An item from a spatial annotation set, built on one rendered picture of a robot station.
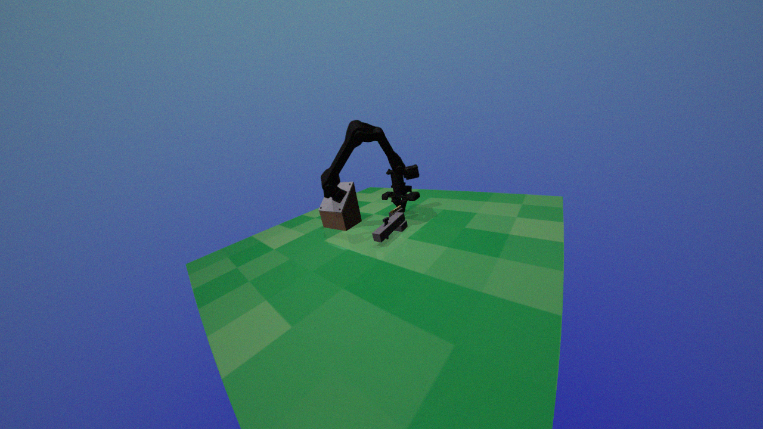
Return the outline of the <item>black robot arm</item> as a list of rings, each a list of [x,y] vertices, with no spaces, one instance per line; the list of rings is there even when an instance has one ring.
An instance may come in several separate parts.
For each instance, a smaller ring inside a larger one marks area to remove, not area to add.
[[[417,164],[406,167],[404,162],[402,162],[402,158],[392,149],[392,145],[389,144],[389,140],[385,138],[385,134],[380,127],[371,126],[360,120],[351,120],[346,130],[345,141],[336,154],[331,166],[325,169],[321,175],[324,197],[332,197],[334,201],[341,203],[347,192],[338,187],[338,184],[340,184],[340,172],[343,166],[345,166],[347,158],[351,156],[355,147],[358,147],[361,143],[373,141],[378,141],[389,159],[392,169],[389,169],[386,174],[392,176],[392,183],[403,182],[404,178],[408,180],[419,177]]]

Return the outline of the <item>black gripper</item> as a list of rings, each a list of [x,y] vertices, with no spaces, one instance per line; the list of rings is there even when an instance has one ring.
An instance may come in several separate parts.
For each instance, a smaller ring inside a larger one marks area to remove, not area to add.
[[[387,200],[389,198],[392,198],[392,203],[395,204],[395,206],[401,206],[403,207],[403,211],[406,208],[406,204],[408,201],[416,201],[416,199],[420,198],[419,192],[411,192],[409,194],[406,194],[404,185],[406,183],[399,182],[399,183],[392,183],[393,192],[385,192],[382,194],[382,200]],[[402,198],[402,200],[401,200]]]

